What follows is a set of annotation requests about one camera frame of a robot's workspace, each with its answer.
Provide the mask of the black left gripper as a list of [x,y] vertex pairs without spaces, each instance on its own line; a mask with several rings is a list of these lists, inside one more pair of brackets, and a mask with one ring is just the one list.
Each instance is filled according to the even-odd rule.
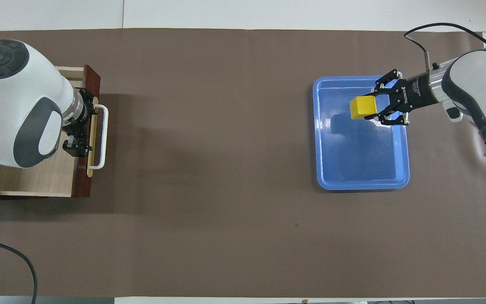
[[83,103],[80,111],[76,111],[63,124],[63,131],[69,137],[62,144],[62,149],[72,157],[86,157],[93,147],[89,145],[86,138],[88,135],[87,124],[91,115],[97,115],[98,112],[94,106],[93,93],[86,88],[79,88]]

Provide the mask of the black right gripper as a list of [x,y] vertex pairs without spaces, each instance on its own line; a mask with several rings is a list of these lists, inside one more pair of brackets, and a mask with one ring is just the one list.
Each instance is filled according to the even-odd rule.
[[364,117],[366,120],[376,120],[385,126],[410,124],[409,112],[434,104],[434,95],[429,84],[429,72],[403,79],[398,69],[389,71],[375,81],[372,95],[400,94],[400,103],[392,103],[375,114]]

